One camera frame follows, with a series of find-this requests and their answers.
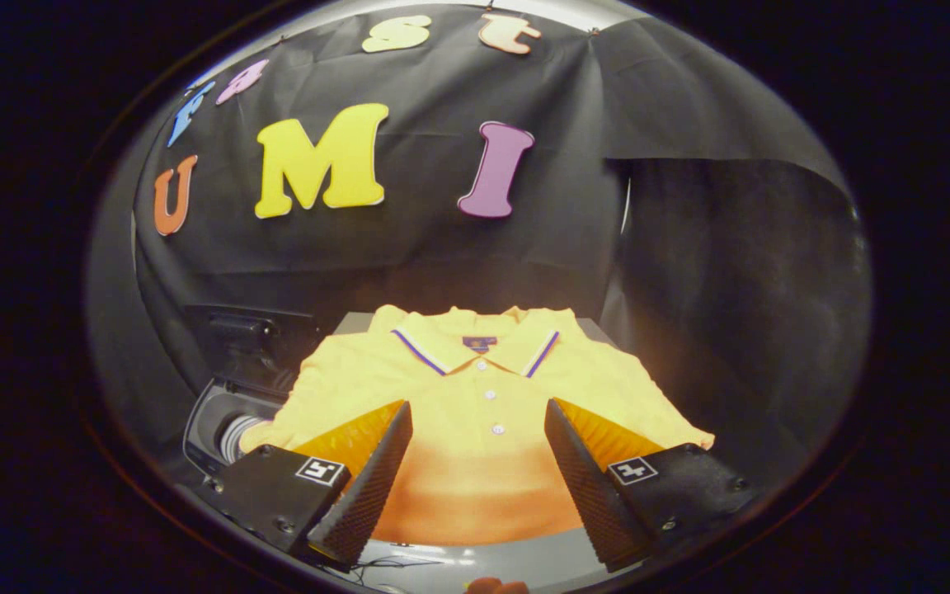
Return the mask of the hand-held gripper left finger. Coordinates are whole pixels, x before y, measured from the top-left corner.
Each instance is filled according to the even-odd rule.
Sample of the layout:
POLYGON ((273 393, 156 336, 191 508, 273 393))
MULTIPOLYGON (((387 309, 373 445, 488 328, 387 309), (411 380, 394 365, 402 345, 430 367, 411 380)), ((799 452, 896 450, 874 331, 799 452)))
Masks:
POLYGON ((195 495, 272 549, 348 570, 372 537, 411 437, 410 403, 386 403, 295 448, 254 448, 195 495))

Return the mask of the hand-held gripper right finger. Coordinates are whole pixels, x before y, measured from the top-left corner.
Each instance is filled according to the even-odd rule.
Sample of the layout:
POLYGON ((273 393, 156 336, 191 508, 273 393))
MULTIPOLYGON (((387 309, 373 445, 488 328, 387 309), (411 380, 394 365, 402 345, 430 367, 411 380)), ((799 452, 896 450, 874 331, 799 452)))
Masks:
POLYGON ((760 497, 702 446, 664 447, 564 399, 547 403, 544 436, 610 572, 700 545, 760 497))

